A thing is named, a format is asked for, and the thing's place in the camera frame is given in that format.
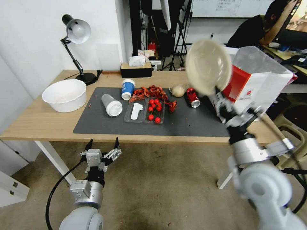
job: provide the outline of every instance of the beige plate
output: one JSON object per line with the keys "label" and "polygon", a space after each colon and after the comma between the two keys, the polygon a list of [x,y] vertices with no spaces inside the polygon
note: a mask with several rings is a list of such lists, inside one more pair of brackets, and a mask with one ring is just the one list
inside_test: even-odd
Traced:
{"label": "beige plate", "polygon": [[190,84],[204,95],[215,94],[215,86],[228,85],[232,64],[226,50],[213,40],[203,39],[192,45],[185,60]]}

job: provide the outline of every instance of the clear plastic tray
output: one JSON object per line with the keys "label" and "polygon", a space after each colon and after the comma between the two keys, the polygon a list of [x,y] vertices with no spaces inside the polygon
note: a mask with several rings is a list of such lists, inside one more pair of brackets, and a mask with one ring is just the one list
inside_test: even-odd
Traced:
{"label": "clear plastic tray", "polygon": [[[146,114],[146,105],[147,105],[146,99],[145,100],[136,100],[134,102],[129,103],[126,114],[124,116],[125,122],[142,123],[144,121],[145,114]],[[139,104],[143,105],[143,110],[140,110],[138,112],[138,118],[136,120],[132,120],[131,119],[131,113],[132,113],[133,106],[134,106],[135,103],[139,103]]]}
{"label": "clear plastic tray", "polygon": [[155,98],[155,97],[149,97],[149,98],[146,98],[146,100],[145,100],[145,103],[146,103],[145,112],[146,112],[146,114],[145,114],[145,117],[144,117],[144,122],[149,123],[149,124],[156,124],[154,122],[154,119],[151,120],[151,121],[148,120],[148,116],[150,114],[150,112],[148,111],[148,107],[150,106],[149,105],[149,100],[150,99],[158,99],[160,101],[160,103],[161,103],[162,110],[159,111],[159,112],[156,111],[156,114],[154,114],[154,118],[159,117],[161,119],[160,124],[162,124],[164,122],[165,104],[162,102],[162,99]]}

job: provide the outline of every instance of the wooden table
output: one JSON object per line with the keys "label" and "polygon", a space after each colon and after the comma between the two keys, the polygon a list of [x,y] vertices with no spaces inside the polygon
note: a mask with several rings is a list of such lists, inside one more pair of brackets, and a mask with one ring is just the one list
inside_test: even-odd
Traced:
{"label": "wooden table", "polygon": [[[293,54],[293,52],[278,52],[277,49],[273,49],[270,48],[268,46],[262,46],[262,48],[264,49],[264,52],[268,52],[269,54],[279,57],[282,61],[288,60],[289,58],[291,58],[292,56],[294,56],[295,54]],[[293,66],[294,69],[296,69],[298,72],[307,75],[307,69],[299,67],[297,65],[291,65]]]}
{"label": "wooden table", "polygon": [[[57,82],[75,73],[76,70],[63,70],[53,81]],[[96,87],[121,87],[123,79],[119,72],[103,72],[99,80],[87,86],[87,101]],[[151,78],[134,78],[136,87],[160,85],[164,88],[188,82],[185,72],[153,72]],[[0,138],[7,140],[34,140],[43,153],[50,159],[55,167],[64,175],[68,168],[57,154],[49,141],[76,141],[87,142],[91,138],[94,142],[114,142],[118,136],[121,143],[207,143],[228,144],[228,137],[191,137],[191,136],[150,136],[150,135],[106,135],[106,134],[75,134],[73,129],[77,124],[86,104],[80,109],[59,113],[53,110],[39,96],[19,118],[4,131]],[[277,127],[265,114],[264,118],[276,130]],[[265,145],[277,141],[273,133],[261,122],[254,122],[249,127],[249,132],[258,137],[260,144]],[[71,184],[75,177],[69,174],[66,180]]]}

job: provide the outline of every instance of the table leg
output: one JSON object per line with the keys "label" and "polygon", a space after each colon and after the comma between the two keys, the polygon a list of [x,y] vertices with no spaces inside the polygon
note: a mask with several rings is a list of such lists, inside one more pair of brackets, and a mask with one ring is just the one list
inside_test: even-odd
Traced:
{"label": "table leg", "polygon": [[228,181],[230,181],[232,178],[232,172],[229,171],[229,169],[227,169],[222,177],[217,181],[217,187],[218,189],[223,189],[225,187],[225,185],[228,183]]}
{"label": "table leg", "polygon": [[[69,171],[62,158],[58,155],[56,150],[52,147],[50,142],[47,141],[35,141],[35,143],[40,147],[43,153],[48,157],[48,159],[53,163],[57,170],[64,175]],[[65,179],[69,184],[72,184],[76,178],[72,173],[68,174]]]}
{"label": "table leg", "polygon": [[228,168],[226,169],[222,177],[217,182],[218,189],[223,189],[225,185],[228,183],[228,181],[230,181],[231,178],[233,177],[233,172],[232,170],[230,170],[230,169],[236,168],[236,161],[233,156],[228,157],[227,165],[228,165]]}

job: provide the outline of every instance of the tissue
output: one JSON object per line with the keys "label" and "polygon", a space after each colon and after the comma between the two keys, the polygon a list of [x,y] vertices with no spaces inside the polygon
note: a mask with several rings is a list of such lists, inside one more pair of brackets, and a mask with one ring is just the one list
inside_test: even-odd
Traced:
{"label": "tissue", "polygon": [[129,66],[144,66],[145,57],[144,56],[133,56],[129,58]]}

